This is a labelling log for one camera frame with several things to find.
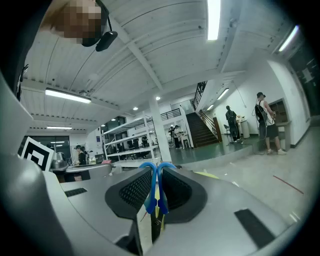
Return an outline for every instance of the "metal shelf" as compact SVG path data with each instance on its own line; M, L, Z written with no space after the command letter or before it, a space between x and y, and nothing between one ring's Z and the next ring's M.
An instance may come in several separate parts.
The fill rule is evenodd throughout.
M151 122L151 119L150 118L147 118L146 119L146 122ZM131 128L134 128L134 127L137 127L137 126L141 126L141 125L144 125L145 124L145 120L143 117L141 118L137 118L131 122L127 122L125 124L122 124L116 128L113 128L111 130L108 130L106 132L103 133L103 135L105 134L119 134L119 133L122 133L122 132L125 132Z
M146 151L151 151L157 147L158 147L158 145L142 147L139 149L128 150L128 151L123 151L123 152L114 153L114 154L108 154L107 157L115 157L115 156L122 156L122 155L129 155L129 154L135 154L135 153L140 153L140 152L146 152Z
M137 159L137 160L121 160L118 162L114 162L112 165L117 167L117 166L121 166L121 167L139 167L140 165L142 165L145 162L152 162L155 165L158 164L160 162L160 157L156 157L156 158L147 158L147 159Z
M108 146L108 145L111 145L111 144L117 144L117 143L121 143L121 142L125 142L125 141L130 141L130 140L132 140L134 138L143 137L145 135L147 135L147 132L139 133L137 135L133 135L133 136L130 136L130 137L125 137L125 138L122 138L122 139L118 139L118 140L109 142L107 144L104 144L104 146Z

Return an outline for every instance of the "fluorescent light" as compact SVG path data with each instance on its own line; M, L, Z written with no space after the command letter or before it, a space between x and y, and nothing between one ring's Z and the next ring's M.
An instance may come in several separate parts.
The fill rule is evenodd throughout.
M212 104L210 107L208 107L207 111L209 111L210 109L212 109L214 105Z
M207 0L208 40L217 40L220 25L221 0Z
M62 130L71 130L72 127L61 127L61 126L47 126L47 129L62 129Z
M284 41L283 45L280 47L279 52L282 52L288 46L288 44L290 44L291 40L294 39L298 30L299 30L299 26L296 25L292 30L291 34L288 36L288 38Z
M229 88L225 89L223 91L223 93L221 93L221 95L219 96L218 100L220 100L227 93L227 91L229 91Z
M90 103L91 102L91 99L89 99L89 98L73 95L70 93L66 93L66 92L62 92L62 91L58 91L58 90L50 89L50 88L47 88L45 90L45 95L59 97L59 98L82 102L82 103Z

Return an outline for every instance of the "black railing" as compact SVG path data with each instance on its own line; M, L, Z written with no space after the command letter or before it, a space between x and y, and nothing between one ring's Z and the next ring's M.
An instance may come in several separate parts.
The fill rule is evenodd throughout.
M196 90L195 90L194 99L193 99L193 102L192 102L194 110L196 110L198 105L199 105L199 102L201 100L202 94L204 93L204 90L206 88L207 82L208 81L198 82L198 85L197 85Z
M171 111L168 111L168 112L165 112L165 113L162 113L161 114L161 120L164 121L164 120L168 120L170 118L175 118L175 117L178 117L178 116L181 116L181 112L180 112L179 108L171 110Z
M154 124L154 121L147 122L146 124L147 124L148 126L153 125L153 124ZM140 129L140 128L142 128L142 127L145 127L145 126L146 126L146 125L143 123L143 124L140 124L140 125L134 127L134 129L135 129L135 130L138 130L138 129Z
M178 116L181 116L181 112L180 112L179 108L171 110L171 111L168 111L168 112L165 112L165 113L162 113L161 114L161 120L164 121L164 120L168 120L170 118L175 118L175 117L178 117ZM150 126L150 125L153 125L154 122L151 121L151 122L148 122L147 124L148 124L148 126ZM143 127L145 127L144 123L134 127L134 129L137 130L137 129L140 129L140 128L143 128Z
M201 118L202 118L202 121L203 121L205 124L208 123L208 124L211 126L213 135L217 138L217 140L218 140L219 142L221 142L222 139L221 139L220 130L217 130L216 125L215 125L215 122L214 122L209 116L207 116L202 110L200 110L199 114L200 114L200 116L201 116Z

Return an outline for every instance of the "black rubber pad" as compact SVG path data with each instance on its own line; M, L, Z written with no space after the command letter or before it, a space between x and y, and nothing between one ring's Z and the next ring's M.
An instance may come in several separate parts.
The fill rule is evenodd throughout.
M81 187L81 188L65 191L64 193L65 193L66 197L69 198L69 197L73 197L73 196L76 196L76 195L79 195L79 194L82 194L85 192L87 192L87 190L85 188Z
M259 249L275 239L269 229L249 209L238 210L234 214Z

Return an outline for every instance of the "white shelving unit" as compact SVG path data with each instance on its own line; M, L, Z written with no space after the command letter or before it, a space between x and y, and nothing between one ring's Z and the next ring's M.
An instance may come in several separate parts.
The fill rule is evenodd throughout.
M108 130L103 133L103 135L106 135L106 134L113 134L114 135L113 141L104 144L104 153L105 153L106 157L118 156L119 161L115 162L114 166L139 167L144 162L153 162L156 165L160 162L160 157L155 157L155 154L154 154L154 149L156 149L158 147L158 145L142 147L142 148L138 148L138 149L127 150L127 151L113 153L113 154L107 154L107 147L108 146L110 146L112 144L123 143L126 141L130 141L132 139L143 137L143 136L146 136L149 143L151 143L151 139L150 139L150 135L149 135L149 126L148 126L148 123L150 121L151 121L150 118L146 118L146 116L144 116L141 118L137 118L131 122L127 122L125 124L122 124L114 129ZM135 134L133 136L129 136L129 137L125 137L125 138L116 140L117 134L125 132L125 131L127 131L131 128L137 127L137 126L141 126L143 124L145 125L145 130L143 132L140 132L139 134ZM149 158L149 159L136 159L136 160L120 160L120 157L119 157L119 156L123 156L123 155L132 155L135 153L141 153L141 152L147 152L147 151L151 152L151 156L152 156L151 159Z

